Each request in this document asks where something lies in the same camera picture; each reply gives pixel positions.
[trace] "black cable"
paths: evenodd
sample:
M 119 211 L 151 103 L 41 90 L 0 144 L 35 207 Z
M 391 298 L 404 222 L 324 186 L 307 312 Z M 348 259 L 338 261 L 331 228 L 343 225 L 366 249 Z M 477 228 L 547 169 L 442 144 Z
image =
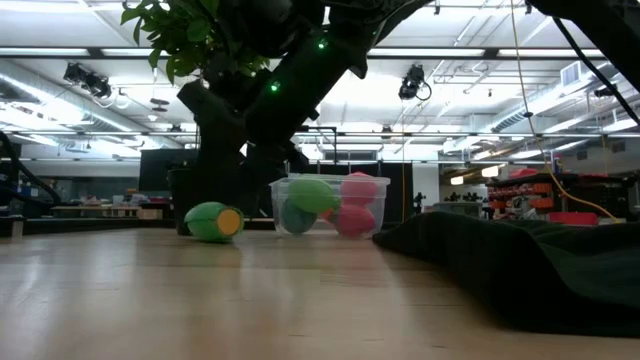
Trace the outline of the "black cable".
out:
M 49 194 L 49 196 L 51 196 L 51 198 L 53 199 L 53 204 L 39 201 L 30 197 L 25 197 L 17 193 L 16 191 L 4 186 L 0 186 L 0 191 L 9 193 L 19 200 L 31 202 L 31 203 L 42 205 L 42 206 L 56 206 L 60 204 L 62 202 L 60 195 L 58 195 L 58 193 L 56 193 L 55 190 L 53 190 L 49 185 L 45 184 L 44 181 L 40 180 L 37 176 L 33 175 L 33 173 L 29 169 L 27 169 L 27 167 L 24 166 L 24 164 L 22 164 L 22 162 L 18 158 L 18 155 L 13 149 L 13 146 L 11 146 L 11 140 L 9 140 L 9 137 L 7 136 L 7 134 L 5 134 L 2 131 L 0 131 L 0 142 L 2 142 L 2 148 L 11 159 L 11 164 L 17 167 L 18 170 L 20 170 L 23 174 L 25 174 L 27 178 L 31 180 L 32 183 L 39 186 L 40 188 L 42 188 L 42 190 L 44 190 L 47 194 Z
M 429 84 L 427 84 L 427 82 L 426 82 L 426 81 L 424 81 L 423 83 L 424 83 L 424 85 L 427 87 L 427 89 L 429 89 L 429 96 L 427 96 L 426 98 L 422 99 L 421 97 L 419 97 L 419 96 L 416 94 L 416 99 L 418 99 L 418 100 L 420 100 L 420 101 L 427 101 L 427 100 L 431 99 L 431 96 L 433 95 L 433 90 L 431 89 L 431 86 L 430 86 Z
M 636 124 L 640 125 L 640 120 L 638 119 L 638 116 L 633 111 L 631 106 L 629 106 L 629 103 L 627 102 L 627 100 L 625 100 L 624 97 L 622 97 L 622 94 L 620 94 L 620 92 L 618 91 L 618 89 L 615 86 L 613 86 L 613 84 L 611 84 L 611 82 L 604 75 L 602 75 L 600 70 L 598 70 L 598 68 L 596 68 L 593 65 L 591 60 L 587 59 L 587 57 L 584 55 L 582 50 L 580 50 L 580 47 L 578 46 L 576 41 L 573 39 L 573 37 L 569 33 L 569 30 L 567 30 L 567 28 L 562 23 L 562 20 L 560 18 L 554 17 L 553 18 L 553 22 L 556 23 L 556 25 L 558 26 L 558 29 L 560 29 L 560 32 L 562 33 L 562 35 L 564 35 L 564 37 L 569 42 L 569 45 L 571 45 L 571 48 L 578 55 L 578 58 L 580 58 L 580 60 L 585 65 L 587 65 L 589 70 L 591 70 L 591 72 L 593 72 L 596 75 L 598 80 L 600 80 L 607 87 L 607 89 L 609 89 L 609 91 L 611 91 L 611 93 L 613 94 L 613 96 L 616 97 L 616 99 L 618 100 L 618 102 L 620 103 L 622 108 L 627 112 L 627 114 L 629 114 L 629 117 L 631 117 L 633 119 L 633 121 L 636 122 Z

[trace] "ceiling light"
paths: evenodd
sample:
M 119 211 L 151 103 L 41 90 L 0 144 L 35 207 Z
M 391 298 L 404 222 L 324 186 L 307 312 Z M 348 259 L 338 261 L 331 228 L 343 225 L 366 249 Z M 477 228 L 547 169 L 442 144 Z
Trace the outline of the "ceiling light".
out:
M 455 56 L 477 56 L 481 57 L 484 55 L 484 49 L 412 49 L 412 48 L 401 48 L 401 47 L 379 47 L 373 48 L 369 51 L 369 57 L 396 57 L 396 56 L 406 56 L 406 57 L 455 57 Z
M 152 48 L 113 48 L 102 49 L 104 56 L 149 56 Z M 160 52 L 160 56 L 169 56 L 166 51 Z
M 555 149 L 555 151 L 564 151 L 564 150 L 569 150 L 569 149 L 571 149 L 571 148 L 573 148 L 573 147 L 576 147 L 576 146 L 578 146 L 578 145 L 584 144 L 584 143 L 586 143 L 586 142 L 587 142 L 587 140 L 580 140 L 580 141 L 575 141 L 575 142 L 572 142 L 572 143 L 568 143 L 568 144 L 566 144 L 566 145 L 562 145 L 562 146 L 557 147 L 557 148 Z
M 553 132 L 558 132 L 558 131 L 562 131 L 562 130 L 566 130 L 570 127 L 572 127 L 573 125 L 577 124 L 581 122 L 578 119 L 573 119 L 573 120 L 567 120 L 567 121 L 563 121 L 557 125 L 554 125 L 550 128 L 545 129 L 543 132 L 544 133 L 553 133 Z
M 15 56 L 89 56 L 87 49 L 73 48 L 11 48 L 0 47 L 0 55 Z
M 587 57 L 604 57 L 602 52 L 597 49 L 582 49 Z M 498 57 L 517 56 L 515 49 L 506 49 L 498 51 Z M 520 49 L 520 56 L 528 57 L 575 57 L 576 52 L 572 49 Z
M 500 168 L 497 166 L 492 166 L 490 168 L 482 169 L 483 177 L 496 177 L 500 175 Z
M 528 159 L 530 157 L 534 157 L 534 156 L 538 156 L 540 155 L 540 150 L 527 150 L 527 151 L 521 151 L 519 153 L 515 153 L 513 155 L 510 156 L 510 158 L 512 159 Z
M 462 185 L 462 184 L 464 184 L 463 176 L 451 178 L 451 185 Z
M 493 155 L 493 152 L 487 150 L 487 151 L 483 151 L 481 153 L 478 153 L 478 154 L 474 155 L 473 159 L 474 160 L 482 160 L 482 159 L 486 159 L 486 158 L 490 157 L 491 155 Z
M 615 122 L 611 125 L 605 126 L 602 131 L 604 132 L 614 132 L 614 131 L 620 131 L 620 130 L 626 130 L 626 129 L 630 129 L 632 127 L 636 127 L 638 126 L 638 124 L 631 119 L 627 119 L 627 120 L 621 120 L 618 122 Z
M 23 140 L 27 140 L 27 141 L 33 141 L 36 142 L 38 144 L 43 144 L 43 145 L 49 145 L 49 146 L 58 146 L 58 143 L 47 138 L 44 136 L 40 136 L 40 135 L 31 135 L 31 136 L 23 136 L 23 135 L 12 135 L 14 137 L 17 137 L 18 139 L 23 139 Z

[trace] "black fabric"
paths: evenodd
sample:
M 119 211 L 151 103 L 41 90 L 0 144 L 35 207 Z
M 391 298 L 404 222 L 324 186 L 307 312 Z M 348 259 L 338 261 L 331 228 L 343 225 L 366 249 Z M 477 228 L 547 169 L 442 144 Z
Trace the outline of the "black fabric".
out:
M 421 214 L 374 236 L 441 265 L 511 325 L 528 331 L 640 336 L 640 224 L 591 228 Z

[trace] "wooden table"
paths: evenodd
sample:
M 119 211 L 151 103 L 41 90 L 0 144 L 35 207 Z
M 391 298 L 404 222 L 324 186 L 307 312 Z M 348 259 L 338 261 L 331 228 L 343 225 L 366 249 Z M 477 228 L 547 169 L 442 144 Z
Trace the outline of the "wooden table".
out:
M 138 210 L 137 206 L 56 206 L 51 208 L 53 211 L 79 211 L 80 217 L 85 215 L 85 212 L 99 212 L 103 217 L 136 217 Z
M 369 241 L 173 230 L 0 244 L 7 360 L 637 359 L 640 341 L 498 324 L 437 268 Z

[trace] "fluorescent light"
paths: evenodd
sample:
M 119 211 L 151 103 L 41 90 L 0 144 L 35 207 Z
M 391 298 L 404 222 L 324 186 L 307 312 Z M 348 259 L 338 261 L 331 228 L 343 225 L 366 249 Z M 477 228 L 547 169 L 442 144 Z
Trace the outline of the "fluorescent light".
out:
M 572 143 L 568 143 L 568 144 L 565 144 L 565 145 L 562 145 L 562 146 L 557 147 L 557 148 L 555 149 L 555 151 L 564 151 L 564 150 L 569 150 L 569 149 L 571 149 L 571 148 L 573 148 L 573 147 L 576 147 L 576 146 L 578 146 L 578 145 L 584 144 L 584 143 L 586 143 L 586 142 L 587 142 L 587 140 L 580 140 L 580 141 L 575 141 L 575 142 L 572 142 Z
M 578 139 L 593 139 L 600 137 L 598 134 L 542 134 L 543 138 L 578 138 Z
M 464 184 L 463 176 L 451 178 L 451 185 L 462 185 L 462 184 Z
M 395 56 L 407 56 L 407 57 L 419 57 L 419 56 L 428 56 L 428 57 L 453 57 L 453 56 L 483 56 L 484 49 L 412 49 L 412 48 L 401 48 L 401 47 L 387 47 L 387 48 L 373 48 L 369 51 L 369 56 L 379 56 L 379 57 L 395 57 Z
M 554 133 L 554 132 L 558 132 L 558 131 L 562 131 L 562 130 L 566 130 L 570 127 L 572 127 L 575 124 L 578 124 L 579 122 L 581 122 L 578 119 L 573 119 L 573 120 L 567 120 L 567 121 L 563 121 L 557 125 L 554 125 L 550 128 L 545 129 L 543 132 L 544 133 Z
M 183 131 L 183 132 L 154 131 L 154 132 L 150 132 L 149 136 L 196 136 L 196 132 L 195 131 Z
M 22 135 L 77 135 L 76 131 L 19 131 Z
M 87 49 L 78 48 L 7 48 L 0 47 L 0 55 L 89 56 Z
M 108 141 L 98 140 L 91 143 L 91 147 L 105 154 L 126 156 L 126 157 L 140 157 L 140 151 L 133 150 L 126 146 L 117 145 Z
M 620 130 L 626 130 L 626 129 L 630 129 L 632 127 L 636 127 L 638 126 L 638 124 L 631 119 L 627 119 L 627 120 L 620 120 L 618 122 L 615 122 L 611 125 L 605 126 L 602 131 L 604 132 L 614 132 L 614 131 L 620 131 Z
M 604 57 L 597 49 L 583 49 L 582 52 L 590 57 Z M 503 49 L 498 51 L 498 57 L 516 56 L 515 49 Z M 572 49 L 520 49 L 520 56 L 523 57 L 578 57 Z
M 19 139 L 23 139 L 23 140 L 28 140 L 28 141 L 33 141 L 33 142 L 37 142 L 39 144 L 43 144 L 43 145 L 49 145 L 49 146 L 58 146 L 58 143 L 47 138 L 44 136 L 40 136 L 40 135 L 31 135 L 31 136 L 22 136 L 22 135 L 13 135 Z
M 483 177 L 496 177 L 500 175 L 500 168 L 497 166 L 492 166 L 490 168 L 482 169 Z
M 104 56 L 149 56 L 152 48 L 113 48 L 102 49 Z M 167 52 L 161 51 L 160 56 L 169 56 Z
M 474 159 L 474 160 L 482 160 L 482 159 L 486 159 L 486 158 L 490 157 L 491 155 L 493 155 L 493 152 L 492 152 L 492 151 L 487 150 L 487 151 L 483 151 L 483 152 L 481 152 L 481 153 L 476 154 L 476 155 L 473 157 L 473 159 Z
M 512 159 L 528 159 L 530 157 L 534 157 L 534 156 L 538 156 L 540 155 L 540 150 L 528 150 L 528 151 L 521 151 L 519 153 L 515 153 L 513 155 L 510 156 L 510 158 Z

